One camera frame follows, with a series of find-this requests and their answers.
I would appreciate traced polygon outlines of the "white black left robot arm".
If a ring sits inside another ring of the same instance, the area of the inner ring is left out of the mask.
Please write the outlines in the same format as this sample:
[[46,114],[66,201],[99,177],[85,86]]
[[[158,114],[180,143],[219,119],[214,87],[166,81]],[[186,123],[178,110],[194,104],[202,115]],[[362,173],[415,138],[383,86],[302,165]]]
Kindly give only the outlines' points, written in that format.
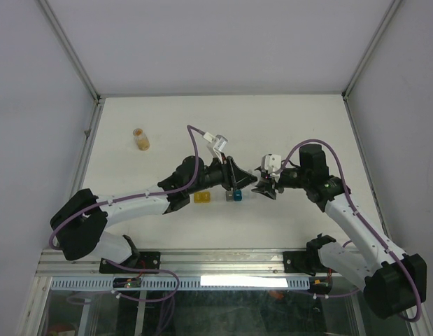
[[239,168],[230,156],[215,158],[210,165],[189,156],[169,177],[133,195],[99,197],[89,188],[82,189],[51,218],[53,238],[58,242],[51,247],[68,261],[94,255],[130,272],[139,263],[133,241],[107,228],[142,216],[173,213],[187,206],[191,195],[215,186],[236,191],[256,182],[257,177]]

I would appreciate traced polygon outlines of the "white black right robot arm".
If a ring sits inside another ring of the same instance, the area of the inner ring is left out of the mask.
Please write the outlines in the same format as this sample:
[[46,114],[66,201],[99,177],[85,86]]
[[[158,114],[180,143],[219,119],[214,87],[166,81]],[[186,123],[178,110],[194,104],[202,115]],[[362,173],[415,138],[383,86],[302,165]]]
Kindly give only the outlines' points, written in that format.
[[314,276],[334,270],[362,291],[370,310],[381,319],[416,308],[408,322],[416,322],[426,300],[427,265],[418,254],[409,255],[378,230],[354,201],[344,176],[330,174],[323,141],[303,141],[294,147],[299,164],[288,167],[290,158],[268,154],[258,167],[261,179],[254,192],[274,200],[286,188],[302,189],[308,199],[331,218],[357,249],[350,252],[329,235],[319,234],[306,245],[304,257],[294,264]]

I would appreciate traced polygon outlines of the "clear vial orange pills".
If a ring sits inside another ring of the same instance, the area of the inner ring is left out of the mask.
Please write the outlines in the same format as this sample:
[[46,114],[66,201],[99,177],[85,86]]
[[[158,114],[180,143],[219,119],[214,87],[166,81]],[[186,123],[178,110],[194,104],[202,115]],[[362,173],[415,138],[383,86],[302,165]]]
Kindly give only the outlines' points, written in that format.
[[150,142],[141,128],[136,128],[133,131],[133,137],[137,148],[141,151],[146,151],[150,147]]

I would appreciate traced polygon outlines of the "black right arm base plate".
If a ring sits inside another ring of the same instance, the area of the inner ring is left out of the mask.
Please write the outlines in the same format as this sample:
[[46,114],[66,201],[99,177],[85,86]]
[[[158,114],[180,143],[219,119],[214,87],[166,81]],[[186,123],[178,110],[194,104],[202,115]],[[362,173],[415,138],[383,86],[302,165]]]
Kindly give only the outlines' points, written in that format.
[[303,273],[314,277],[317,273],[327,273],[329,268],[338,270],[346,265],[344,256],[316,250],[284,251],[283,266],[286,274]]

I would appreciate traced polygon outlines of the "aluminium frame rail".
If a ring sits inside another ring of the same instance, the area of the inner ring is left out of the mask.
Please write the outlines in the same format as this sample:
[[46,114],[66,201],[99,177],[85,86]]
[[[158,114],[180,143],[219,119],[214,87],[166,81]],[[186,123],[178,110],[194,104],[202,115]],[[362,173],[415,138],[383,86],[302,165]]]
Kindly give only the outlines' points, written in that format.
[[[289,275],[284,272],[284,251],[293,249],[157,249],[161,252],[159,270],[170,270],[178,276],[240,274],[252,276]],[[46,249],[39,259],[37,276],[100,276],[101,259],[87,256],[68,261],[62,252]]]

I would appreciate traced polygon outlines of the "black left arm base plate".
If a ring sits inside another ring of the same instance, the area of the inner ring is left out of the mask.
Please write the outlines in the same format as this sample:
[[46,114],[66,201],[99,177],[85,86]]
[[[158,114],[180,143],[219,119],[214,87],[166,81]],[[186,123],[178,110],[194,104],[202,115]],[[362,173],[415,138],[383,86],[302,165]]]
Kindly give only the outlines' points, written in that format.
[[160,251],[139,250],[136,255],[129,257],[126,261],[121,263],[119,267],[102,259],[99,266],[99,273],[129,274],[140,273],[142,269],[158,270],[161,263],[161,255]]

